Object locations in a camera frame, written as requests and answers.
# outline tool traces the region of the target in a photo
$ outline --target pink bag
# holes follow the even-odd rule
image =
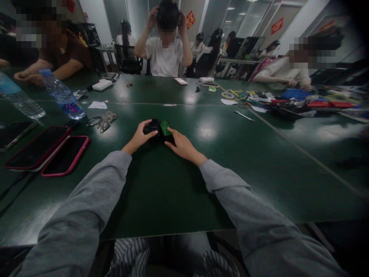
[[[266,68],[268,65],[270,65],[272,62],[275,62],[276,59],[273,58],[265,58],[264,60],[262,60],[258,66],[255,68],[254,72],[252,73],[249,82],[252,82],[253,78],[255,78],[255,76],[262,71],[264,68]]]

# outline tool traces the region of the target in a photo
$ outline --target green circuit board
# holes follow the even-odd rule
[[[160,127],[161,127],[161,130],[163,131],[164,136],[168,136],[172,134],[171,132],[168,131],[168,127],[170,127],[168,121],[166,120],[160,121]]]

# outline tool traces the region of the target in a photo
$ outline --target pink phone case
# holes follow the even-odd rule
[[[85,140],[85,142],[83,143],[83,145],[82,145],[81,149],[78,151],[78,153],[77,153],[77,155],[76,155],[75,159],[73,160],[72,164],[70,165],[69,169],[68,169],[66,172],[63,172],[63,173],[56,173],[56,174],[44,174],[44,173],[43,173],[43,172],[44,172],[44,170],[45,170],[45,169],[47,168],[47,166],[49,165],[49,163],[53,160],[53,158],[57,155],[57,153],[62,149],[62,147],[63,147],[64,143],[65,143],[68,139],[70,139],[70,138],[72,138],[72,137],[69,137],[68,139],[66,139],[66,140],[64,141],[63,145],[62,145],[62,146],[59,148],[59,150],[55,153],[55,155],[54,155],[54,156],[53,156],[53,157],[48,161],[48,163],[46,164],[46,166],[45,166],[45,167],[43,168],[43,170],[41,171],[41,176],[44,176],[44,177],[61,177],[61,176],[65,176],[65,175],[69,174],[69,173],[73,170],[74,166],[76,166],[76,163],[78,162],[78,160],[79,160],[80,156],[82,155],[83,151],[85,150],[87,143],[90,141],[90,139],[89,139],[87,136],[73,136],[73,137],[85,137],[85,138],[86,138],[86,140]]]

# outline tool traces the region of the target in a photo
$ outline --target bottle cap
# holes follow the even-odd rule
[[[50,69],[40,69],[38,72],[42,75],[42,77],[54,76]]]

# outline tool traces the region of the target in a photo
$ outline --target brown shirt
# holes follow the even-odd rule
[[[68,39],[64,54],[60,48],[42,48],[38,58],[51,63],[54,66],[53,70],[65,65],[69,60],[79,61],[84,67],[94,69],[88,49],[82,43],[71,39]]]

